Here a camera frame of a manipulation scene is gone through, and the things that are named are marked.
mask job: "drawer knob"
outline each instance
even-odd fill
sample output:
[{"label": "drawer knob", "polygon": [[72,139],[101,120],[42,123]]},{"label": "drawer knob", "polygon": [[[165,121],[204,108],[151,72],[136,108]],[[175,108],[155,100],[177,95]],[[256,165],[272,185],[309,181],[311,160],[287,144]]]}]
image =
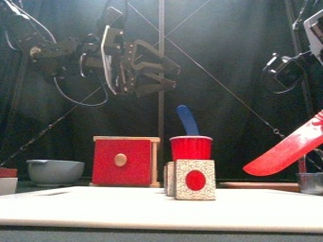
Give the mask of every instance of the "drawer knob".
[{"label": "drawer knob", "polygon": [[124,166],[126,164],[126,155],[120,153],[114,156],[114,164],[117,166]]}]

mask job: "red drawer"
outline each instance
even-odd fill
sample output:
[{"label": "red drawer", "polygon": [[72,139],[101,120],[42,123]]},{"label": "red drawer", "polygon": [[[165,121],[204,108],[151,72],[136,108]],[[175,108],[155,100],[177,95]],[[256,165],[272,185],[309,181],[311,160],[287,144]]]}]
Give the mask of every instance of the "red drawer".
[{"label": "red drawer", "polygon": [[151,140],[94,139],[92,183],[97,185],[151,184]]}]

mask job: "red knife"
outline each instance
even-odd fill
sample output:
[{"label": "red knife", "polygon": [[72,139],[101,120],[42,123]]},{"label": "red knife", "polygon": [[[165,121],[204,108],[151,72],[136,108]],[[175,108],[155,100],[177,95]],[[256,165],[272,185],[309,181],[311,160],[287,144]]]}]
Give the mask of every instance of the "red knife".
[{"label": "red knife", "polygon": [[297,161],[323,143],[323,111],[243,170],[253,176],[268,176]]}]

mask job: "table surface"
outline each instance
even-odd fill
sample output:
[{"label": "table surface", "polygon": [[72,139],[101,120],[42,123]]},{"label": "table surface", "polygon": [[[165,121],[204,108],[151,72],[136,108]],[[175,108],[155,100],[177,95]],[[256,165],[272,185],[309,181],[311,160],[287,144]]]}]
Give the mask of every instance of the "table surface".
[{"label": "table surface", "polygon": [[0,225],[153,231],[323,233],[323,197],[217,189],[216,200],[176,200],[163,188],[74,186],[0,197]]}]

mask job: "toy knife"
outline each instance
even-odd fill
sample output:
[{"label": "toy knife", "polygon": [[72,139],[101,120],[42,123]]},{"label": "toy knife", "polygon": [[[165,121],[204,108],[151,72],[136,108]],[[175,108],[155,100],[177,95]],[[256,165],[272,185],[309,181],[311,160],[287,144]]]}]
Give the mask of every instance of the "toy knife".
[{"label": "toy knife", "polygon": [[323,143],[323,111],[243,170],[253,176],[280,172]]},{"label": "toy knife", "polygon": [[187,135],[199,135],[196,120],[188,107],[184,105],[177,106],[176,113],[183,123]]}]

